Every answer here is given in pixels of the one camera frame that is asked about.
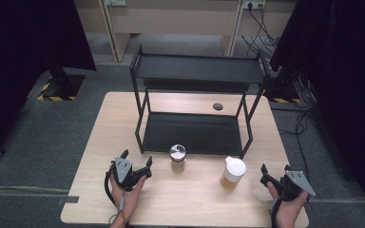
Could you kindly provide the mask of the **glass jar with silver lid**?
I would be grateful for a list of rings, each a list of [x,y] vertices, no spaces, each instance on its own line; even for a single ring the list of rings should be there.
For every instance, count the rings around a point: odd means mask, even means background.
[[[181,173],[185,167],[186,149],[181,144],[175,144],[170,148],[171,169],[173,172]]]

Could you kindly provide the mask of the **jar with white lid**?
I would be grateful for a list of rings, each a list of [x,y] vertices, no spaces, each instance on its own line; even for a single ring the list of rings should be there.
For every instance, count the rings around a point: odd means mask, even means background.
[[[234,190],[246,172],[246,164],[243,160],[233,157],[224,159],[224,170],[220,184],[226,190]]]

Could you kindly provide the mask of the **black two-tier metal rack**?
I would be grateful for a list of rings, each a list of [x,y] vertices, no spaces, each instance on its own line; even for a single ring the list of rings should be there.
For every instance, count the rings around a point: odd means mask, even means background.
[[[145,53],[138,45],[129,66],[141,135],[135,131],[141,152],[167,152],[181,144],[190,154],[243,158],[253,141],[251,119],[270,78],[264,52],[255,58],[208,57]],[[154,111],[149,92],[168,91],[203,95],[207,92],[240,94],[235,114]]]

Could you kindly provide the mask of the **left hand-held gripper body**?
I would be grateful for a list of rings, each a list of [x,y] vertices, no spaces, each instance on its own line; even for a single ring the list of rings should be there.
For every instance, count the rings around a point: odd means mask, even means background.
[[[112,164],[112,174],[117,184],[126,191],[131,191],[141,177],[146,176],[150,178],[152,176],[150,168],[143,167],[133,171],[132,162],[121,157],[115,158]]]

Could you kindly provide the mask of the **grey floor tape strip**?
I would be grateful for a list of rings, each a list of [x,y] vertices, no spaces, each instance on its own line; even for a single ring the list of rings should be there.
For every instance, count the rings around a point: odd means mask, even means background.
[[[58,205],[64,205],[65,203],[78,203],[79,197],[65,196],[57,200]]]

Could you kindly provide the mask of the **beige wooden desk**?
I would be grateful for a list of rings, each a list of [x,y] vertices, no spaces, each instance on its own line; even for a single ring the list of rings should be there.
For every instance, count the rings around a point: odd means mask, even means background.
[[[244,0],[74,0],[93,58],[125,63],[137,43],[156,53],[242,57],[255,48],[271,53],[297,0],[265,0],[245,9]]]

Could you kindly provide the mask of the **black curtain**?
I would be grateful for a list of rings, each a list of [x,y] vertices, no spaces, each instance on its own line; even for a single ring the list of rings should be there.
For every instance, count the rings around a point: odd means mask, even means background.
[[[0,0],[0,146],[37,79],[96,68],[74,0]]]
[[[365,0],[297,0],[271,66],[299,71],[328,137],[365,193]]]

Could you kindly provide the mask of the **black stand base striped tape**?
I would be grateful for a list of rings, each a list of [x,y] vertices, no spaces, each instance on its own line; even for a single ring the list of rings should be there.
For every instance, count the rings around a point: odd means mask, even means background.
[[[77,97],[79,89],[85,79],[84,75],[68,75],[67,85],[56,84],[53,77],[49,77],[48,81],[43,85],[38,101],[74,101]]]
[[[299,104],[298,91],[291,79],[280,79],[279,76],[271,76],[266,82],[262,95],[269,102],[281,104]]]

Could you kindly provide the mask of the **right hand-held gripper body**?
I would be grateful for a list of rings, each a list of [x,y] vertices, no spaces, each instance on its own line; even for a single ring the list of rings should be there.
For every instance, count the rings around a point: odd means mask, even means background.
[[[276,189],[280,198],[284,201],[296,199],[302,191],[305,191],[311,197],[316,195],[315,190],[302,171],[286,170],[284,176],[276,183]]]

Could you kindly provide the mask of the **person's right hand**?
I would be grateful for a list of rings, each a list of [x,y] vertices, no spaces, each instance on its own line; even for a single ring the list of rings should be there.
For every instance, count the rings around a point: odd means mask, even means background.
[[[275,211],[272,213],[272,223],[277,228],[295,228],[298,215],[309,194],[302,191],[299,196],[291,201],[282,201],[279,198],[278,190],[271,183],[267,183],[267,189],[276,202]]]

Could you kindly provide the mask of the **person's left hand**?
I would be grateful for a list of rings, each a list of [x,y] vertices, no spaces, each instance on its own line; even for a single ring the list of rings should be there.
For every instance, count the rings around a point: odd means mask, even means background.
[[[133,190],[126,192],[117,184],[114,177],[110,176],[111,195],[116,201],[116,208],[119,210],[118,215],[113,221],[121,221],[124,223],[129,222],[131,216],[134,214],[138,206],[139,197],[144,187],[145,180],[146,176],[141,177]]]

